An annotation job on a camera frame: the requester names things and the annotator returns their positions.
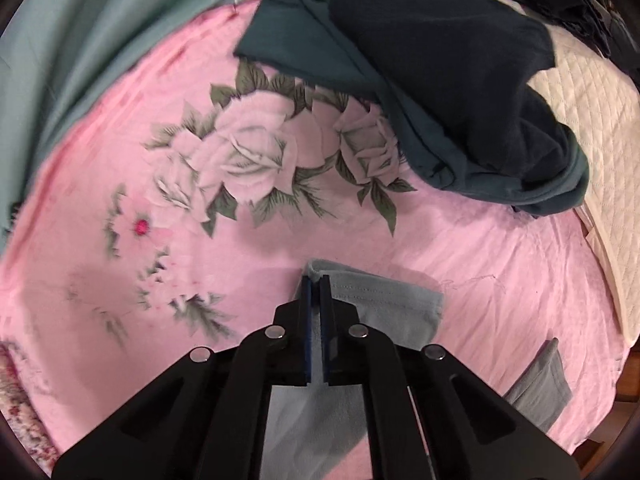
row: red flower center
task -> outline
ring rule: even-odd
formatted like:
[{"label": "red flower center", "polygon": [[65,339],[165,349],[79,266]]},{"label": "red flower center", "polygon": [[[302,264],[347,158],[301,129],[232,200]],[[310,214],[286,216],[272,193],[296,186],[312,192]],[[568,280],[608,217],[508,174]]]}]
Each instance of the red flower center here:
[{"label": "red flower center", "polygon": [[136,222],[133,230],[138,236],[144,236],[149,232],[149,222],[145,219],[140,219]]}]

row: beige quilted fabric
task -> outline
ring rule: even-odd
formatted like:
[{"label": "beige quilted fabric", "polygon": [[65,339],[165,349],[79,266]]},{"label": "beige quilted fabric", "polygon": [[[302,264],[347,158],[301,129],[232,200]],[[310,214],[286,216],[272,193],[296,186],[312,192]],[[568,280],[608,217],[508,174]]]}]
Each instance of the beige quilted fabric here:
[{"label": "beige quilted fabric", "polygon": [[[511,0],[500,1],[524,12]],[[529,85],[575,132],[589,159],[590,185],[578,214],[632,345],[640,335],[640,95],[610,61],[564,28],[547,27],[556,67]]]}]

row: triangular cutout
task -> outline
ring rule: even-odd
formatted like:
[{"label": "triangular cutout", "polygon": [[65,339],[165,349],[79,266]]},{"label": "triangular cutout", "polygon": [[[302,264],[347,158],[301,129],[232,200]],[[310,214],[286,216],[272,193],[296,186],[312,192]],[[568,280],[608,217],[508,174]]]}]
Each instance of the triangular cutout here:
[{"label": "triangular cutout", "polygon": [[182,378],[168,384],[144,406],[133,413],[121,426],[123,433],[142,442],[150,440],[162,422],[167,418],[184,384]]},{"label": "triangular cutout", "polygon": [[490,444],[515,431],[514,421],[464,377],[455,376],[451,383],[480,444]]}]

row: green fabric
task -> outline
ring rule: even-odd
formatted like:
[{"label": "green fabric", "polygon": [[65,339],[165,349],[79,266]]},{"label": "green fabric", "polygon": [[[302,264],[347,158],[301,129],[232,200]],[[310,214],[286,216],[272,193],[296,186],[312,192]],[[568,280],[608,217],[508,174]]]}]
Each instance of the green fabric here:
[{"label": "green fabric", "polygon": [[552,181],[527,188],[520,179],[481,168],[332,24],[328,0],[263,0],[236,55],[274,66],[308,83],[380,102],[409,165],[433,187],[513,205],[537,216],[582,202],[589,167],[572,133],[571,161]]},{"label": "green fabric", "polygon": [[158,41],[225,0],[25,0],[0,38],[0,249],[69,127]]}]

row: metal pin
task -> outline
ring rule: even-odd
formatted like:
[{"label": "metal pin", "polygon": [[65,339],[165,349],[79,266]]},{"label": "metal pin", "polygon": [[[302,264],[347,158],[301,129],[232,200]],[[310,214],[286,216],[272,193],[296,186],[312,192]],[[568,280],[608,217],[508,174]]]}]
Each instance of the metal pin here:
[{"label": "metal pin", "polygon": [[211,350],[204,348],[204,346],[199,346],[191,350],[189,357],[194,363],[205,363],[211,357]]},{"label": "metal pin", "polygon": [[351,337],[363,338],[369,335],[369,329],[360,324],[351,325],[349,327],[349,335]]},{"label": "metal pin", "polygon": [[424,347],[424,354],[434,361],[440,361],[447,355],[445,349],[440,345],[427,345]]},{"label": "metal pin", "polygon": [[264,335],[267,336],[269,339],[283,338],[286,333],[287,331],[284,330],[284,327],[280,325],[271,325],[264,330]]}]

